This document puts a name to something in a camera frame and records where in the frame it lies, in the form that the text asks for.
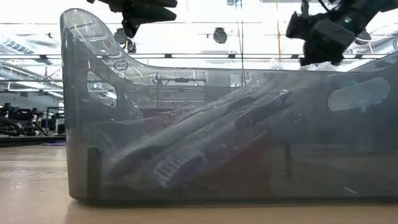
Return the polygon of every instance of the gray plastic container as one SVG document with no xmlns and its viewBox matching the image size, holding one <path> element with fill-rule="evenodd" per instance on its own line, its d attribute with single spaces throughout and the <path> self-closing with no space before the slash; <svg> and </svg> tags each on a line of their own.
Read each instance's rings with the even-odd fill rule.
<svg viewBox="0 0 398 224">
<path fill-rule="evenodd" d="M 396 54 L 346 73 L 160 68 L 125 54 L 89 12 L 60 23 L 73 198 L 398 195 Z"/>
</svg>

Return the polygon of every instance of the wooden table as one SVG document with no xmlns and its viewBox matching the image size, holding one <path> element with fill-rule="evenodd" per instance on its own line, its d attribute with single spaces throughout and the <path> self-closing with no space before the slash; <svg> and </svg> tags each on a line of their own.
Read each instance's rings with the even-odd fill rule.
<svg viewBox="0 0 398 224">
<path fill-rule="evenodd" d="M 0 223 L 398 223 L 398 206 L 96 208 L 69 197 L 64 147 L 0 149 Z"/>
</svg>

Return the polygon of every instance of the desk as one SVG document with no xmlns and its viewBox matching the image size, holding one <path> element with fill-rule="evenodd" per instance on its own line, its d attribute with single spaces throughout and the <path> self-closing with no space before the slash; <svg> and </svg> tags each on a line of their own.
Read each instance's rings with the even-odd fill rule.
<svg viewBox="0 0 398 224">
<path fill-rule="evenodd" d="M 388 224 L 398 205 L 96 208 L 69 197 L 64 147 L 0 149 L 0 223 Z"/>
</svg>

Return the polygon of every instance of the black cable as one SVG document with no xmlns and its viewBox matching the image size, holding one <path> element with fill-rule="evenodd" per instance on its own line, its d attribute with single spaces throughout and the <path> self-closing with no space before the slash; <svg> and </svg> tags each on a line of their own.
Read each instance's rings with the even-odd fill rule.
<svg viewBox="0 0 398 224">
<path fill-rule="evenodd" d="M 325 5 L 325 3 L 322 0 L 318 0 L 318 2 L 321 4 L 321 6 L 326 10 L 326 12 L 330 12 L 330 9 L 328 9 Z"/>
<path fill-rule="evenodd" d="M 310 17 L 310 14 L 308 13 L 308 10 L 310 9 L 310 5 L 307 0 L 301 0 L 301 14 L 302 17 L 308 18 Z"/>
<path fill-rule="evenodd" d="M 0 134 L 19 136 L 21 132 L 22 129 L 18 126 L 18 124 L 7 118 L 0 118 Z"/>
</svg>

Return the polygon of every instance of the robotic arm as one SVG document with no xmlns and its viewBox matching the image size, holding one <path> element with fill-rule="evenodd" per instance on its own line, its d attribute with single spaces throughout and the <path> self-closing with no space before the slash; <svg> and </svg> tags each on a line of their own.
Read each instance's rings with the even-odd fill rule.
<svg viewBox="0 0 398 224">
<path fill-rule="evenodd" d="M 174 21 L 173 12 L 164 7 L 176 7 L 176 0 L 100 0 L 109 5 L 112 12 L 121 12 L 126 36 L 133 38 L 141 24 Z"/>
<path fill-rule="evenodd" d="M 308 1 L 302 0 L 302 14 L 293 13 L 286 30 L 288 38 L 305 41 L 301 66 L 321 62 L 338 65 L 343 52 L 378 12 L 398 7 L 397 0 L 328 0 L 337 6 L 327 9 L 322 0 L 318 1 L 326 13 L 309 16 Z"/>
</svg>

